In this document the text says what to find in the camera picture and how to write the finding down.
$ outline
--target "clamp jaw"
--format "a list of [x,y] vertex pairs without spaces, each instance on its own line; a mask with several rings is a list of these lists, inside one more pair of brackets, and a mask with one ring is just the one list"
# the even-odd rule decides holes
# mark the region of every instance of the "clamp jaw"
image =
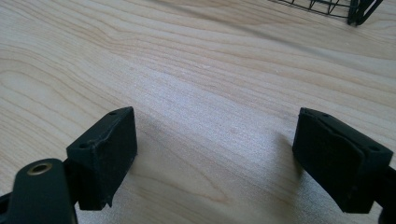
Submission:
[[35,161],[18,171],[13,191],[0,197],[0,224],[78,223],[81,210],[102,210],[137,153],[134,109],[114,110],[67,149],[67,160]]
[[380,223],[396,223],[393,152],[328,114],[302,108],[293,154],[346,213],[383,207]]

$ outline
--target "wooden table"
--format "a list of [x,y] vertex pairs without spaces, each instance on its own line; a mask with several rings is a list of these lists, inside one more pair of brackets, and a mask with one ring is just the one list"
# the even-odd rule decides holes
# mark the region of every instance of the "wooden table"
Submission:
[[394,149],[395,11],[354,28],[266,0],[3,0],[0,194],[132,105],[139,154],[80,223],[376,223],[376,203],[343,214],[291,144],[304,106]]

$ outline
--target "black wire rack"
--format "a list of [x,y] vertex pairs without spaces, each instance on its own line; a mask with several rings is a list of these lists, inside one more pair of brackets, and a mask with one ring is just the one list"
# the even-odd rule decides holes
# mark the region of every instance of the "black wire rack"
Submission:
[[318,14],[345,18],[349,25],[362,25],[382,0],[277,0]]

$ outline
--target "screw hole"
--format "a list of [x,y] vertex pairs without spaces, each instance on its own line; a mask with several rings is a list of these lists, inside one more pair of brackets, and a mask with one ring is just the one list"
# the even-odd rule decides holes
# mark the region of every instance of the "screw hole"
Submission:
[[40,163],[27,172],[28,175],[42,175],[52,168],[52,164],[48,162]]
[[379,151],[380,149],[378,147],[369,147],[372,151]]

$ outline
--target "wood grain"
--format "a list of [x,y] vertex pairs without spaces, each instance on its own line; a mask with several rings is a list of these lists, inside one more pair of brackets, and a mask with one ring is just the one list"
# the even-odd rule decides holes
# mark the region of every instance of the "wood grain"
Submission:
[[395,12],[354,28],[263,0],[2,0],[0,194],[132,105],[139,155],[80,223],[376,223],[377,204],[343,214],[291,144],[304,106],[396,146]]

